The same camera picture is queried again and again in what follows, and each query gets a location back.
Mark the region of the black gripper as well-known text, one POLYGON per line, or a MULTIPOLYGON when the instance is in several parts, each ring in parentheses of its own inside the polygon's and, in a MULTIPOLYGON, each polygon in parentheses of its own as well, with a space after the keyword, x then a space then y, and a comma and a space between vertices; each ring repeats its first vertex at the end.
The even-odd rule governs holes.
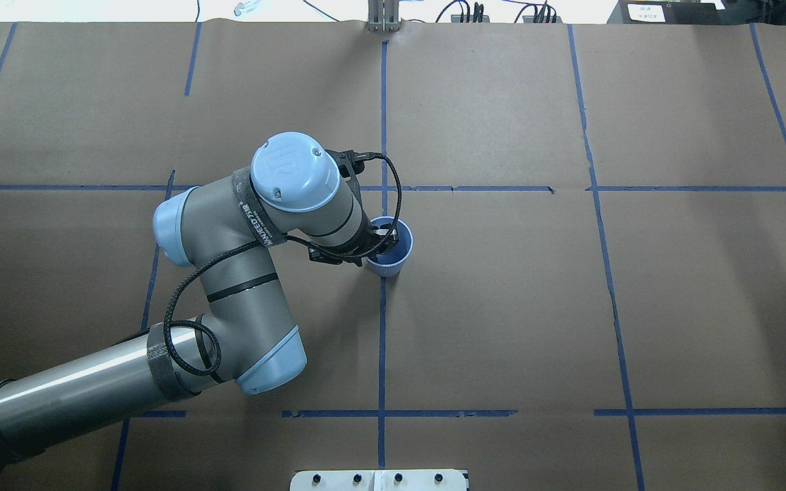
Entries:
POLYGON ((345 261, 362 263, 368 256, 377 260, 400 260, 401 243, 397 226, 390 223, 390 217, 369 220, 362 215, 355 236, 345 245, 345 261))

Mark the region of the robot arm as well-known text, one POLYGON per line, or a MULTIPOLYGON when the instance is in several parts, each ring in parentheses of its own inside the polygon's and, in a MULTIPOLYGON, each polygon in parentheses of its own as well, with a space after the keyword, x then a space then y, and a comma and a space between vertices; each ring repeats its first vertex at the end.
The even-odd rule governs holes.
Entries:
POLYGON ((403 205, 386 224, 367 215, 359 176, 373 161, 401 189, 384 152, 334 151, 284 132, 230 176, 159 204, 157 248, 188 275, 156 323, 0 381, 0 468, 222 383, 256 395, 299 376, 308 360, 271 249, 293 243, 312 263, 359 266, 389 252, 403 205))

